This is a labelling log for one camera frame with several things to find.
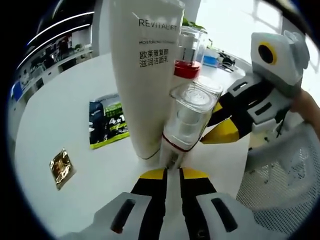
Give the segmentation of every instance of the red cap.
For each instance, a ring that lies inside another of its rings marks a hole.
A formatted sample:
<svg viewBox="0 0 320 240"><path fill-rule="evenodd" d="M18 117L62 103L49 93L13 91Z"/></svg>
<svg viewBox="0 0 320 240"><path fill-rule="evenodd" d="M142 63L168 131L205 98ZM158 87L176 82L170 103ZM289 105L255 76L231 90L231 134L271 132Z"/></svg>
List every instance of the red cap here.
<svg viewBox="0 0 320 240"><path fill-rule="evenodd" d="M199 76L201 63L195 61L185 64L183 61L175 61L174 75L184 79L195 79Z"/></svg>

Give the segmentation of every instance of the gold foil wrapper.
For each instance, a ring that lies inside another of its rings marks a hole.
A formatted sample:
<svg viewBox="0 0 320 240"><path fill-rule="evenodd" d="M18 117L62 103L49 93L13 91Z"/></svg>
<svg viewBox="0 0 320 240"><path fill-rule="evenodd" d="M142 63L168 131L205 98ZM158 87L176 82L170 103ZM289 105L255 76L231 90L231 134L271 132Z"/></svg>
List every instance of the gold foil wrapper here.
<svg viewBox="0 0 320 240"><path fill-rule="evenodd" d="M64 148L50 162L50 170L58 190L76 173L69 155Z"/></svg>

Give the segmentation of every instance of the facial cleanser tube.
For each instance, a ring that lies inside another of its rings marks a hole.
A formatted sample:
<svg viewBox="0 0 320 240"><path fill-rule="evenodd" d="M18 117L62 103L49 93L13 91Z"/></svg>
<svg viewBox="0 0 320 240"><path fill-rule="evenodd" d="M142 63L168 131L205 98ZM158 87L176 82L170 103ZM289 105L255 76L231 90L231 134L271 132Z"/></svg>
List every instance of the facial cleanser tube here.
<svg viewBox="0 0 320 240"><path fill-rule="evenodd" d="M184 4L179 0L111 0L113 70L137 155L160 149Z"/></svg>

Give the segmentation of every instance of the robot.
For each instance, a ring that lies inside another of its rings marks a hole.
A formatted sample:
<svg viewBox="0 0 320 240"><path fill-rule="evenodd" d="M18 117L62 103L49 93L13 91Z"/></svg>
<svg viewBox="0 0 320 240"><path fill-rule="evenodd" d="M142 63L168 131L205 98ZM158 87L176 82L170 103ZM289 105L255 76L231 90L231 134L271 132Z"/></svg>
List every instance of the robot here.
<svg viewBox="0 0 320 240"><path fill-rule="evenodd" d="M216 127L200 141L203 144L231 143L251 132L276 128L300 91L309 59L308 48L298 33L253 33L252 71L237 80L219 99L208 123ZM175 239L277 240L288 237L257 224L249 208L217 192L204 172L182 167L178 174L181 221L186 228L177 226L179 236ZM144 173L130 193L121 193L97 211L90 226L61 239L165 239L162 225L166 216L167 176L168 170L163 168Z"/></svg>

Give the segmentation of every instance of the white mesh chair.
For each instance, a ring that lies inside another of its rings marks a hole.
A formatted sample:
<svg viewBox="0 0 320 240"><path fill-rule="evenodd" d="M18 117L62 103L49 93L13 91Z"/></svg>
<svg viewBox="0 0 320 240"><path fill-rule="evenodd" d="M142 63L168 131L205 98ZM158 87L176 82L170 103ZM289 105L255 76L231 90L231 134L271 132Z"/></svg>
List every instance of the white mesh chair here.
<svg viewBox="0 0 320 240"><path fill-rule="evenodd" d="M319 196L320 142L309 124L249 151L236 199L261 226L291 235Z"/></svg>

